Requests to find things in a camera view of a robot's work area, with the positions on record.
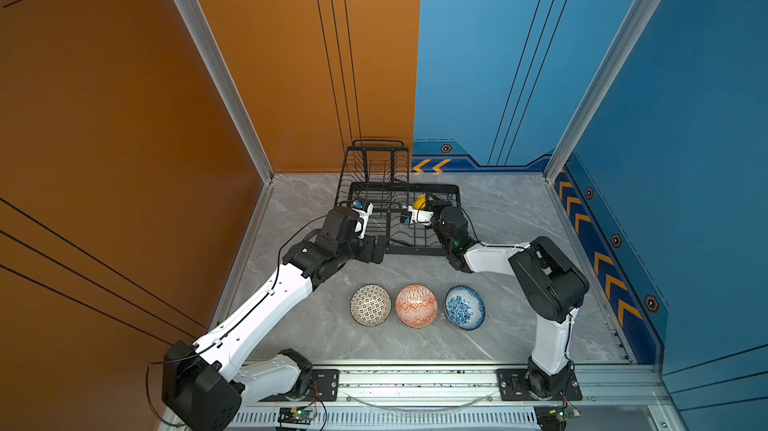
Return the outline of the yellow bowl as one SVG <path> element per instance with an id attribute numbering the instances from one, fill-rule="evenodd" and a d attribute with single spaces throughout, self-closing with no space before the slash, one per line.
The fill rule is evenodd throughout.
<path id="1" fill-rule="evenodd" d="M 428 198 L 425 194 L 419 196 L 413 203 L 413 209 L 414 210 L 423 210 L 426 207 L 426 203 L 428 201 Z"/>

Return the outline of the black white patterned bowl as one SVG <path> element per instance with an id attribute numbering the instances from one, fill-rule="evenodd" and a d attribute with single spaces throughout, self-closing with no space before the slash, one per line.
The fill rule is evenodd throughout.
<path id="1" fill-rule="evenodd" d="M 383 324 L 392 310 L 392 299 L 381 286 L 369 284 L 359 288 L 350 301 L 353 320 L 364 327 Z"/>

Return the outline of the orange white patterned bowl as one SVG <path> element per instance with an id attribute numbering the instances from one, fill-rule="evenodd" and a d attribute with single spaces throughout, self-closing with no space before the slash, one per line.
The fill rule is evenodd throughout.
<path id="1" fill-rule="evenodd" d="M 422 285 L 404 287 L 395 301 L 395 310 L 400 321 L 413 329 L 424 329 L 437 318 L 438 303 L 435 295 Z"/>

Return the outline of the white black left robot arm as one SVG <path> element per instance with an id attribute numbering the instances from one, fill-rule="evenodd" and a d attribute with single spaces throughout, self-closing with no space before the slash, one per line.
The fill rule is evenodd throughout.
<path id="1" fill-rule="evenodd" d="M 293 349 L 257 365 L 246 359 L 276 324 L 351 261 L 379 263 L 384 245 L 368 234 L 374 206 L 358 199 L 322 216 L 323 225 L 278 253 L 275 272 L 243 305 L 207 334 L 173 344 L 159 361 L 162 402 L 177 426 L 222 430 L 241 407 L 272 396 L 311 391 L 311 362 Z"/>

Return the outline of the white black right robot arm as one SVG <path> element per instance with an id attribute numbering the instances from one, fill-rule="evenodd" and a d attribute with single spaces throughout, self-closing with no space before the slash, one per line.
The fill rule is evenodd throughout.
<path id="1" fill-rule="evenodd" d="M 515 277 L 537 315 L 523 388 L 539 400 L 583 398 L 569 348 L 589 283 L 550 238 L 511 245 L 484 243 L 471 235 L 463 209 L 447 201 L 419 209 L 409 206 L 401 212 L 400 221 L 432 230 L 457 271 Z"/>

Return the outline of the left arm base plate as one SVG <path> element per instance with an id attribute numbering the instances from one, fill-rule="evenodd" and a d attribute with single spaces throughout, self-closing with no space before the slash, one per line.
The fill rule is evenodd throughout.
<path id="1" fill-rule="evenodd" d="M 320 368 L 311 371 L 308 386 L 301 394 L 289 393 L 272 395 L 262 402 L 309 402 L 318 397 L 324 403 L 334 402 L 338 397 L 340 370 Z"/>

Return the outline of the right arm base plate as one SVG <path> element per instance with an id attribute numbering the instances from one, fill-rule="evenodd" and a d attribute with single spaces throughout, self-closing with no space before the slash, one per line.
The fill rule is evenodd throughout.
<path id="1" fill-rule="evenodd" d="M 566 366 L 552 376 L 538 369 L 499 369 L 496 371 L 496 377 L 503 401 L 565 399 L 568 402 L 577 402 L 583 399 L 575 368 L 572 366 Z"/>

